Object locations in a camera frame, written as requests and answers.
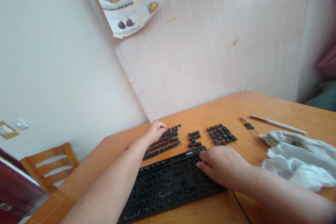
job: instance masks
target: person's left hand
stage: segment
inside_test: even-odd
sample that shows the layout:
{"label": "person's left hand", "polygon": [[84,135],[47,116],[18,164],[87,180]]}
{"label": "person's left hand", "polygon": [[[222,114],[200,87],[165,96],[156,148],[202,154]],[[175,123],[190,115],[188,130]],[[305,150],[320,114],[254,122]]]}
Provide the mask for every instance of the person's left hand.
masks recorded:
{"label": "person's left hand", "polygon": [[167,126],[163,122],[151,121],[143,133],[142,138],[148,141],[148,145],[151,145],[155,141],[159,140],[166,128]]}

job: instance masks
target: forearm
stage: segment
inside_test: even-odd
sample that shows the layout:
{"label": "forearm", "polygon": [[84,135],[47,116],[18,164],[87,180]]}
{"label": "forearm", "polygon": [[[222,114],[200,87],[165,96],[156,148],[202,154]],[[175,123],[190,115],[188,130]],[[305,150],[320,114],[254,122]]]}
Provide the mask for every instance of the forearm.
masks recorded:
{"label": "forearm", "polygon": [[333,223],[336,204],[263,168],[253,167],[242,192],[286,223]]}
{"label": "forearm", "polygon": [[99,177],[62,224],[116,223],[136,180],[148,140],[139,138]]}

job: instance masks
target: white cloth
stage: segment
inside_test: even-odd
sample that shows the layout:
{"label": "white cloth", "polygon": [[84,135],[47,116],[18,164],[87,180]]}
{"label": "white cloth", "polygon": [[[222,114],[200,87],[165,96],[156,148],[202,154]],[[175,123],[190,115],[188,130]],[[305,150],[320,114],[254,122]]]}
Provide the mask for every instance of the white cloth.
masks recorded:
{"label": "white cloth", "polygon": [[311,191],[336,186],[336,149],[331,145],[284,131],[260,137],[273,147],[262,163],[265,169]]}

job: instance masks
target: wooden chair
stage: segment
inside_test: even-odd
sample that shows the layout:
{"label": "wooden chair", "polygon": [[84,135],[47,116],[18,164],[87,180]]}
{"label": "wooden chair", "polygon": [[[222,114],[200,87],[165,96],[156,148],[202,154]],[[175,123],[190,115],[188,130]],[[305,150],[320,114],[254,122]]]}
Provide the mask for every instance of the wooden chair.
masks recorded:
{"label": "wooden chair", "polygon": [[[44,160],[59,155],[66,155],[67,157],[36,167],[37,164],[42,163]],[[30,173],[31,177],[35,179],[40,184],[41,188],[48,194],[52,194],[56,190],[57,187],[54,186],[55,183],[66,179],[76,169],[76,167],[79,166],[77,157],[69,142],[61,146],[37,153],[35,155],[25,157],[21,159],[20,162]],[[72,167],[45,177],[45,175],[49,172],[64,166]]]}

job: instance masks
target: keyboard cable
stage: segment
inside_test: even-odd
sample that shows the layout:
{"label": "keyboard cable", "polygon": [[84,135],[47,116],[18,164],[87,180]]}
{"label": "keyboard cable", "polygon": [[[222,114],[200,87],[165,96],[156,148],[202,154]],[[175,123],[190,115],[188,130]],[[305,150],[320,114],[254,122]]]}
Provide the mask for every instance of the keyboard cable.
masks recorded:
{"label": "keyboard cable", "polygon": [[240,209],[241,209],[241,210],[243,211],[243,213],[245,214],[246,219],[248,220],[248,222],[249,222],[250,224],[252,224],[251,220],[249,219],[249,217],[248,217],[247,214],[245,213],[243,207],[241,206],[241,204],[240,204],[240,202],[239,202],[237,196],[235,195],[235,193],[234,193],[232,190],[231,190],[231,192],[233,193],[234,197],[236,198],[236,200],[237,200],[237,202],[238,202],[238,205],[240,206]]}

